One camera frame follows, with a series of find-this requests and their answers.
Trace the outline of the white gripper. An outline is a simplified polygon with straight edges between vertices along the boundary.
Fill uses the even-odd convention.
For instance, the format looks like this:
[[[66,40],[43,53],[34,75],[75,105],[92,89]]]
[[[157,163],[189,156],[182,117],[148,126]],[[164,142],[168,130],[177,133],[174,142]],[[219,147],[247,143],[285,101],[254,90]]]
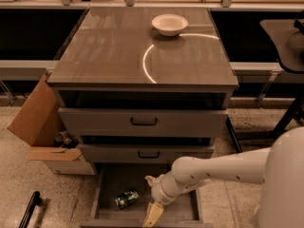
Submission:
[[[145,176],[144,179],[151,187],[151,197],[155,201],[148,204],[146,217],[142,225],[142,228],[150,228],[162,216],[163,206],[170,204],[181,194],[181,186],[177,183],[171,172],[161,174],[156,178]]]

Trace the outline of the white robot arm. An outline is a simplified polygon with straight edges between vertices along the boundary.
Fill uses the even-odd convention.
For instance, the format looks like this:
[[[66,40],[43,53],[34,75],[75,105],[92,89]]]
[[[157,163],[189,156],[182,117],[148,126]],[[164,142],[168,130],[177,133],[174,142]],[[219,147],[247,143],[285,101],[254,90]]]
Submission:
[[[304,228],[304,127],[283,133],[269,148],[212,159],[181,157],[169,172],[145,179],[154,200],[145,227],[154,226],[176,197],[216,179],[262,185],[259,228]]]

